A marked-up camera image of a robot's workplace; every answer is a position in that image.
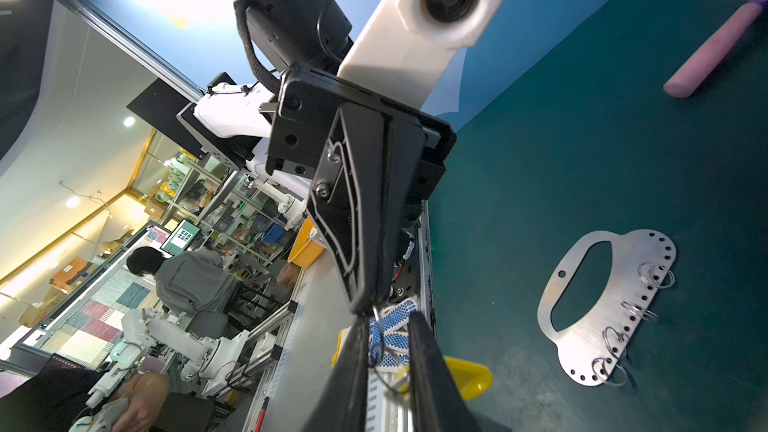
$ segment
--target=black hair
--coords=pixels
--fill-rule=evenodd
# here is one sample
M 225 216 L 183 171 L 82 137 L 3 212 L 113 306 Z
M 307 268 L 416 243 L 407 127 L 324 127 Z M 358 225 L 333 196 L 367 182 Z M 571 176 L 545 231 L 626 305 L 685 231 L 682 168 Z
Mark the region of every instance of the black hair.
M 133 275 L 141 277 L 144 274 L 155 275 L 165 262 L 163 253 L 152 247 L 139 247 L 134 250 L 125 264 Z

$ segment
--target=blue bin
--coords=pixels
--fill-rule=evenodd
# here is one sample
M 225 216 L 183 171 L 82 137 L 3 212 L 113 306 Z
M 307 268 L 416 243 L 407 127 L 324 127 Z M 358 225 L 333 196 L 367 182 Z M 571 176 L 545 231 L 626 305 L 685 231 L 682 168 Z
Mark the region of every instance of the blue bin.
M 277 242 L 277 240 L 280 239 L 284 233 L 284 228 L 278 226 L 277 224 L 273 224 L 270 231 L 264 235 L 264 238 L 262 238 L 261 241 L 265 244 L 274 245 L 274 243 Z

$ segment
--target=metal plate with holes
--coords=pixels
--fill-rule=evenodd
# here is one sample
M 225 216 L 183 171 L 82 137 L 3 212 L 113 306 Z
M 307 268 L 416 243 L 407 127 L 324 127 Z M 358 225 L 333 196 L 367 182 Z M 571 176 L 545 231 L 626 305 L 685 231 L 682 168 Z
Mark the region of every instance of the metal plate with holes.
M 587 250 L 599 242 L 610 242 L 613 250 L 605 290 L 578 322 L 562 331 L 555 331 L 552 308 L 570 283 Z M 652 284 L 664 282 L 676 254 L 677 250 L 669 237 L 649 229 L 625 235 L 590 232 L 571 247 L 552 273 L 538 304 L 538 325 L 544 335 L 558 346 L 560 364 L 571 379 L 590 387 L 608 380 L 616 368 L 616 358 L 621 358 L 638 323 L 644 315 L 652 318 L 653 314 L 646 311 L 658 291 Z M 604 338 L 608 328 L 613 331 Z

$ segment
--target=yellow bin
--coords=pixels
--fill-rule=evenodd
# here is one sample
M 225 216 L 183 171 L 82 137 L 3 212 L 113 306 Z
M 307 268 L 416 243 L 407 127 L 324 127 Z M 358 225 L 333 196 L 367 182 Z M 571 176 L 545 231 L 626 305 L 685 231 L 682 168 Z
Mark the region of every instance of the yellow bin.
M 312 219 L 307 217 L 304 225 L 301 226 L 301 230 L 299 230 L 299 235 L 296 236 L 296 241 L 293 243 L 293 248 L 288 256 L 288 262 L 292 262 L 302 268 L 307 268 L 325 250 L 320 244 L 310 240 L 310 232 L 312 232 L 312 227 L 314 226 Z

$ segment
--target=pink foam stick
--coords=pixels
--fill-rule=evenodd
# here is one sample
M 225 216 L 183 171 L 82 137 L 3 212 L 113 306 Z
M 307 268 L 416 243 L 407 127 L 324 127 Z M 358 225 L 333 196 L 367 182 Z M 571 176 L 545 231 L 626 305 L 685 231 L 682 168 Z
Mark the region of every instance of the pink foam stick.
M 684 99 L 694 93 L 706 76 L 734 47 L 746 28 L 763 12 L 762 4 L 766 1 L 749 0 L 747 4 L 739 7 L 664 84 L 664 91 L 678 99 Z

